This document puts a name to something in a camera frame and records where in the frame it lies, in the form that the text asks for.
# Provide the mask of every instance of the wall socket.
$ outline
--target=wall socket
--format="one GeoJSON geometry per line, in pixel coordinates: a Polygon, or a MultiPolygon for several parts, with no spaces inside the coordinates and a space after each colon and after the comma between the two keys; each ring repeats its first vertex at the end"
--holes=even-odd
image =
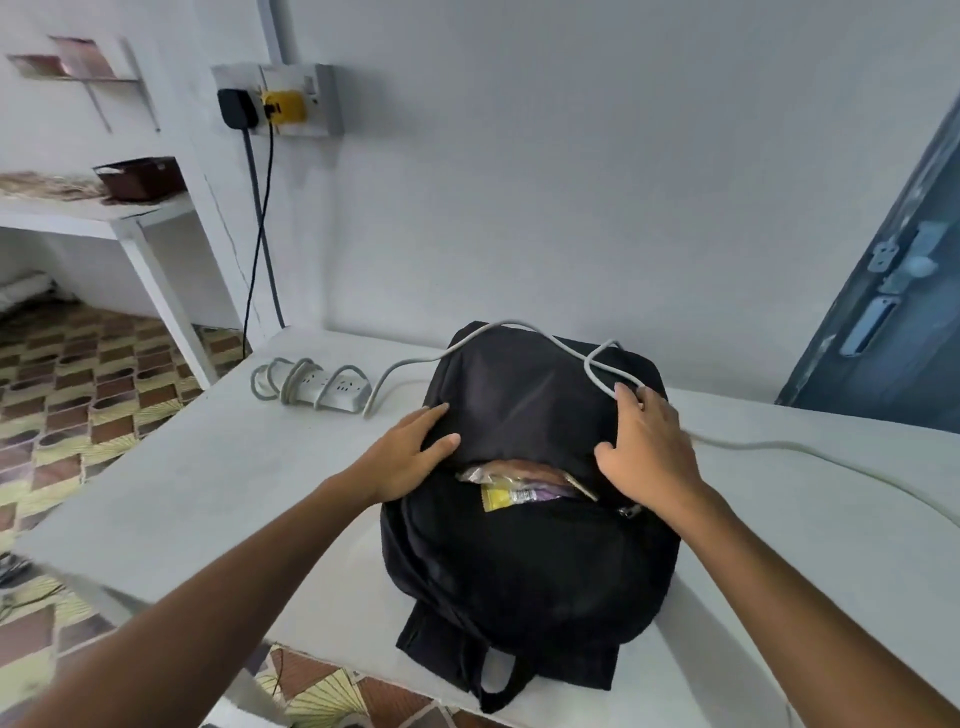
{"type": "Polygon", "coordinates": [[[228,63],[212,68],[217,88],[245,88],[253,97],[260,125],[252,130],[268,134],[267,117],[260,103],[260,93],[295,90],[303,94],[306,121],[275,127],[279,136],[340,136],[344,120],[334,79],[333,66],[321,63],[270,65],[268,63],[228,63]]]}

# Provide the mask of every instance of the black power cord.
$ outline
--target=black power cord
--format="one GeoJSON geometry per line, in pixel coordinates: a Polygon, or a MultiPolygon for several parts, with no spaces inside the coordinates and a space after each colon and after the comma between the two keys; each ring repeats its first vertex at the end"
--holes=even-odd
{"type": "Polygon", "coordinates": [[[271,693],[270,697],[276,697],[276,689],[280,687],[280,680],[283,679],[283,647],[279,648],[277,652],[280,653],[280,667],[276,671],[276,684],[274,685],[274,691],[271,693]]]}
{"type": "Polygon", "coordinates": [[[250,141],[250,130],[240,130],[243,134],[244,149],[247,152],[247,165],[250,169],[250,182],[253,190],[253,205],[256,209],[257,232],[256,247],[253,249],[253,266],[250,273],[250,289],[247,292],[247,308],[243,317],[243,342],[241,344],[244,356],[247,355],[247,329],[250,325],[250,309],[253,302],[253,285],[256,282],[256,268],[260,259],[260,246],[263,246],[263,259],[267,264],[267,278],[270,281],[270,292],[274,297],[274,309],[276,310],[276,320],[280,328],[285,328],[283,321],[283,311],[280,310],[280,298],[276,294],[276,279],[274,278],[274,264],[270,258],[270,245],[267,242],[267,234],[264,231],[264,223],[267,215],[267,205],[270,202],[270,185],[274,177],[274,125],[268,120],[267,127],[270,130],[270,154],[267,157],[267,183],[263,191],[263,205],[260,204],[260,183],[256,175],[256,162],[253,160],[253,146],[250,141]]]}
{"type": "Polygon", "coordinates": [[[5,605],[3,606],[3,611],[0,612],[0,624],[2,624],[3,622],[7,621],[7,618],[8,618],[11,614],[13,614],[16,610],[22,609],[23,607],[30,607],[30,606],[33,606],[34,604],[38,604],[38,603],[40,603],[41,601],[43,601],[44,599],[49,599],[51,596],[56,596],[56,595],[58,595],[58,594],[59,594],[60,592],[62,592],[64,589],[66,589],[66,587],[64,587],[62,584],[60,584],[59,586],[54,587],[52,590],[50,590],[49,592],[47,592],[45,595],[43,595],[43,596],[38,596],[38,597],[35,598],[35,599],[30,599],[30,600],[28,600],[28,601],[21,601],[21,602],[11,602],[11,603],[5,604],[5,605]]]}

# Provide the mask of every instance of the white extension cord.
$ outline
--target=white extension cord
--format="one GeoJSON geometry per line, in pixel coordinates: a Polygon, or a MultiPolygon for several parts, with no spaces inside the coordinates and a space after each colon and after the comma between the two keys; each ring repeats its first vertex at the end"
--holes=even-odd
{"type": "MultiPolygon", "coordinates": [[[[475,339],[477,336],[482,334],[484,331],[489,331],[491,328],[501,327],[501,326],[516,326],[516,327],[529,328],[531,331],[535,331],[541,336],[544,336],[545,338],[549,339],[553,344],[555,344],[560,349],[564,350],[566,353],[570,354],[571,356],[577,357],[578,359],[584,362],[584,372],[587,374],[587,377],[589,377],[590,381],[592,381],[594,385],[596,385],[601,391],[603,391],[610,397],[615,398],[616,394],[613,392],[613,389],[611,389],[602,381],[600,381],[599,377],[593,371],[594,367],[596,367],[597,369],[602,369],[605,372],[610,372],[611,374],[623,377],[627,381],[632,382],[636,387],[646,386],[642,381],[637,379],[635,376],[628,374],[627,372],[623,372],[619,369],[616,369],[615,367],[611,367],[611,366],[608,366],[607,364],[601,364],[598,361],[594,361],[594,359],[603,350],[608,349],[609,347],[612,347],[612,346],[616,346],[620,348],[620,344],[614,341],[613,339],[610,339],[609,341],[604,342],[589,354],[584,355],[577,351],[574,351],[569,346],[564,344],[564,342],[560,341],[554,336],[551,336],[548,333],[545,333],[544,331],[541,331],[539,328],[532,326],[531,324],[528,324],[524,321],[507,320],[507,321],[498,321],[494,324],[486,324],[480,327],[476,331],[472,332],[470,335],[465,336],[463,339],[458,341],[449,349],[446,349],[443,352],[440,352],[437,356],[430,356],[422,359],[403,359],[402,361],[398,361],[396,364],[391,364],[387,368],[387,370],[380,376],[380,379],[377,380],[372,390],[370,390],[370,381],[367,379],[366,375],[364,375],[363,372],[361,372],[356,367],[350,366],[349,364],[338,369],[330,377],[327,377],[327,378],[320,377],[320,379],[322,380],[322,383],[320,385],[314,383],[313,379],[308,381],[306,378],[308,376],[313,376],[312,373],[316,371],[320,371],[320,372],[322,371],[322,368],[319,367],[310,359],[301,359],[299,362],[297,362],[296,365],[293,365],[290,370],[286,370],[287,376],[283,380],[283,383],[280,387],[276,386],[275,381],[272,377],[272,374],[274,371],[276,371],[279,374],[279,370],[276,370],[276,366],[283,365],[283,364],[292,365],[293,364],[292,362],[290,362],[287,359],[275,359],[270,364],[257,367],[253,371],[253,374],[251,376],[251,389],[253,390],[254,395],[261,400],[280,399],[280,401],[284,404],[292,404],[295,401],[299,401],[305,404],[310,404],[315,409],[321,406],[333,406],[333,407],[336,407],[337,409],[345,409],[347,410],[347,412],[358,412],[360,411],[360,407],[363,406],[363,416],[366,418],[366,417],[369,417],[373,411],[373,403],[375,402],[376,396],[379,394],[380,388],[383,386],[384,381],[386,381],[387,377],[395,369],[406,366],[407,364],[428,364],[430,362],[440,361],[445,356],[449,356],[450,354],[456,352],[457,350],[459,350],[460,348],[462,348],[463,346],[471,342],[473,339],[475,339]],[[333,404],[334,401],[340,402],[342,401],[343,398],[332,399],[329,396],[329,391],[331,387],[336,389],[337,376],[344,371],[353,371],[359,374],[360,377],[363,378],[363,381],[366,384],[366,386],[363,386],[360,384],[355,384],[355,385],[351,384],[351,389],[350,389],[351,397],[349,398],[349,403],[348,403],[349,408],[344,406],[337,406],[336,404],[333,404]],[[266,395],[263,394],[263,391],[265,388],[261,388],[258,391],[258,388],[257,388],[258,383],[261,387],[263,387],[264,383],[266,383],[270,387],[270,389],[267,390],[268,394],[266,395]],[[363,399],[366,399],[365,406],[363,405],[363,399]]],[[[957,517],[956,515],[951,513],[946,506],[937,502],[930,496],[920,493],[919,491],[915,490],[913,487],[911,487],[907,483],[897,480],[893,476],[888,475],[886,473],[880,473],[879,471],[875,471],[870,468],[865,468],[861,465],[857,465],[850,461],[843,460],[838,457],[833,457],[832,455],[828,455],[825,452],[822,452],[816,448],[812,448],[810,446],[803,445],[801,443],[794,443],[794,442],[788,442],[788,441],[782,441],[782,440],[772,440],[772,441],[756,442],[756,443],[731,443],[724,440],[717,440],[712,437],[706,437],[704,435],[700,435],[700,434],[697,434],[696,432],[691,432],[689,430],[687,431],[687,434],[690,436],[690,439],[696,442],[703,443],[704,445],[709,445],[714,448],[722,448],[722,449],[730,449],[730,450],[782,449],[782,450],[792,450],[794,452],[802,452],[803,454],[806,454],[806,455],[812,455],[813,457],[819,458],[828,463],[832,463],[833,465],[839,466],[841,468],[845,468],[846,470],[849,470],[849,471],[853,471],[854,473],[860,473],[861,475],[866,475],[867,477],[872,478],[873,480],[876,480],[881,483],[885,483],[886,485],[896,488],[902,493],[905,493],[908,496],[915,498],[919,502],[928,506],[929,508],[932,508],[941,516],[943,516],[945,519],[947,519],[948,521],[953,523],[955,526],[960,528],[960,517],[957,517]]]]}
{"type": "Polygon", "coordinates": [[[250,388],[258,400],[280,400],[281,404],[299,402],[314,409],[329,407],[351,414],[363,409],[371,391],[367,375],[352,364],[345,364],[329,375],[313,359],[304,358],[294,363],[282,357],[254,369],[250,388]],[[346,372],[354,372],[359,377],[346,372]],[[280,386],[276,386],[278,381],[282,382],[280,386]]]}

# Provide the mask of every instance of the yellow plug adapter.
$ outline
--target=yellow plug adapter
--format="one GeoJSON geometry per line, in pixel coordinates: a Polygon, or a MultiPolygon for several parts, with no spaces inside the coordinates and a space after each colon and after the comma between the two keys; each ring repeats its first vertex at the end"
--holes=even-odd
{"type": "Polygon", "coordinates": [[[306,121],[306,104],[299,91],[263,91],[263,111],[271,124],[301,124],[306,121]]]}

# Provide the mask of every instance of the brown basket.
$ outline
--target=brown basket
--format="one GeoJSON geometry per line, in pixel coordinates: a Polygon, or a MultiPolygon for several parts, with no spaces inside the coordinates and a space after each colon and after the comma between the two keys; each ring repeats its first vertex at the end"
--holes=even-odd
{"type": "Polygon", "coordinates": [[[110,195],[123,202],[146,203],[183,192],[186,184],[173,157],[143,157],[94,167],[110,195]]]}

